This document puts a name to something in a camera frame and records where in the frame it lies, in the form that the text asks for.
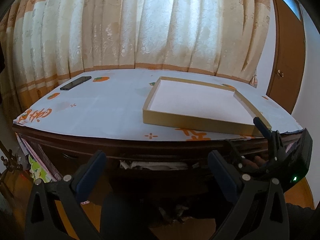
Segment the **blue gripper pad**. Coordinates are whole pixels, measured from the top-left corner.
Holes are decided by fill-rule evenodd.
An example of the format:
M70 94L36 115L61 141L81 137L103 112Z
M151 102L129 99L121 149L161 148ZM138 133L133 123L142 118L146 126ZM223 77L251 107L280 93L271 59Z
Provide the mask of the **blue gripper pad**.
M208 165L226 200L235 204L243 188L240 173L216 150L209 153Z
M76 171L71 188L75 192L77 203L88 200L91 191L105 169L106 163L106 154L102 151L97 151L87 164L81 165Z

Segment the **beige curtain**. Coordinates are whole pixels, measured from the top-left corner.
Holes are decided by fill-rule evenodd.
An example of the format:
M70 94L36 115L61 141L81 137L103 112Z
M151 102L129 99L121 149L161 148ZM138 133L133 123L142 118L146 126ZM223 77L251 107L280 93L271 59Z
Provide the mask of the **beige curtain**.
M1 94L22 110L83 71L171 69L248 83L270 0L16 0L1 23Z

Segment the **smartphone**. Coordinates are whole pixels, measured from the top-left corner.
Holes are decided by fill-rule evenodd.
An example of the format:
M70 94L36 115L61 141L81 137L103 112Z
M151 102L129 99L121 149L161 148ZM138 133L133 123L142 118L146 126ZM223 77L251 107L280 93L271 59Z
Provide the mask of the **smartphone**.
M84 76L84 77L79 77L76 80L73 80L72 82L64 85L63 87L60 88L60 90L70 90L71 88L76 87L77 85L82 84L83 82L86 82L91 79L91 76Z

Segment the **door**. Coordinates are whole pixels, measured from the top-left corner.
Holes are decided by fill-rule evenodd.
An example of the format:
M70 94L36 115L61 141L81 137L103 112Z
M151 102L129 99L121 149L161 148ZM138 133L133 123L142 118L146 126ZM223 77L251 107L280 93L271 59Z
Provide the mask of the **door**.
M292 113L300 91L305 64L303 23L283 0L274 0L276 53L267 95Z

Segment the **human hand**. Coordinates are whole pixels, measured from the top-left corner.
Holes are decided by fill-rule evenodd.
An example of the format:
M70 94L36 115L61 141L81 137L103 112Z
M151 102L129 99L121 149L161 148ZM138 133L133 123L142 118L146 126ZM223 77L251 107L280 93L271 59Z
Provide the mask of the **human hand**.
M260 168L261 166L263 166L267 161L265 161L264 159L262 159L260 156L255 156L254 157L254 161L250 161L248 159L243 159L242 163L244 166L251 166L255 169Z

